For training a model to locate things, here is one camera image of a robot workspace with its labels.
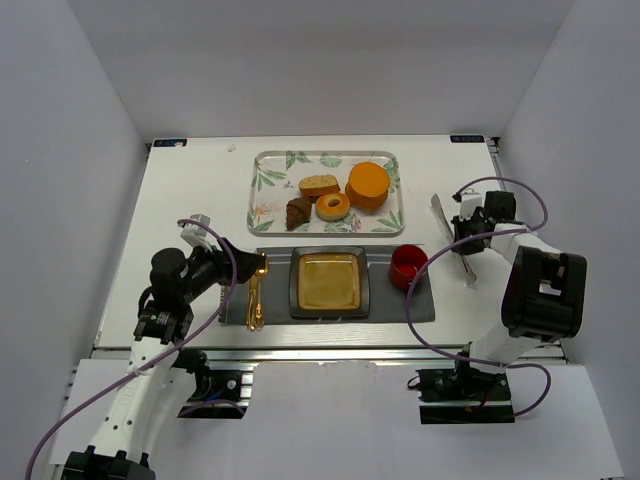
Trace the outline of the silver metal tongs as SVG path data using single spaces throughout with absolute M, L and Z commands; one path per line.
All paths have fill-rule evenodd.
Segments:
M 430 203 L 431 203 L 431 210 L 438 221 L 439 227 L 443 235 L 445 236 L 445 238 L 449 243 L 453 243 L 454 230 L 451 227 L 450 222 L 446 218 L 439 195 L 434 194 L 431 197 Z M 461 256 L 460 254 L 455 252 L 452 252 L 452 255 L 456 259 L 462 271 L 464 272 L 466 286 L 474 288 L 477 281 L 477 276 L 473 271 L 473 269 L 471 268 L 471 265 L 469 264 L 469 262 L 464 256 Z

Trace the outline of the round orange bun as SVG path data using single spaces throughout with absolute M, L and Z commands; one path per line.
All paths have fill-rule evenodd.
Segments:
M 351 169 L 345 193 L 352 205 L 375 211 L 386 202 L 390 186 L 390 176 L 383 167 L 361 162 Z

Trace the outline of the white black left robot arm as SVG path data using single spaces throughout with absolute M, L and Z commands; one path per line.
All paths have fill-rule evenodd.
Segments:
M 198 240 L 191 254 L 165 248 L 151 259 L 150 285 L 138 303 L 127 380 L 115 390 L 104 420 L 81 452 L 69 454 L 65 479 L 152 479 L 151 453 L 162 430 L 201 388 L 206 360 L 181 348 L 194 315 L 191 304 L 213 285 L 244 284 L 266 257 L 226 240 Z

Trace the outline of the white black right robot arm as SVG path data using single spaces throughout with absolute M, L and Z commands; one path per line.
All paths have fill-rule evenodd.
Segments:
M 470 342 L 456 362 L 453 383 L 465 396 L 484 393 L 527 351 L 573 338 L 582 324 L 587 261 L 542 241 L 516 220 L 510 192 L 457 193 L 454 252 L 470 256 L 491 249 L 510 265 L 500 320 Z

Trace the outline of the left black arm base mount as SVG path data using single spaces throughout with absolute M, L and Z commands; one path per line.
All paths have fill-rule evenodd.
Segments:
M 195 379 L 195 390 L 179 413 L 180 418 L 242 419 L 253 384 L 253 366 L 215 360 L 205 352 L 183 350 L 174 367 Z

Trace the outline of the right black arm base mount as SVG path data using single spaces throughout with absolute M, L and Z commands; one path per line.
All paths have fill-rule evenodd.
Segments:
M 422 369 L 407 381 L 419 394 L 422 425 L 508 424 L 515 422 L 505 374 L 464 378 L 455 369 Z

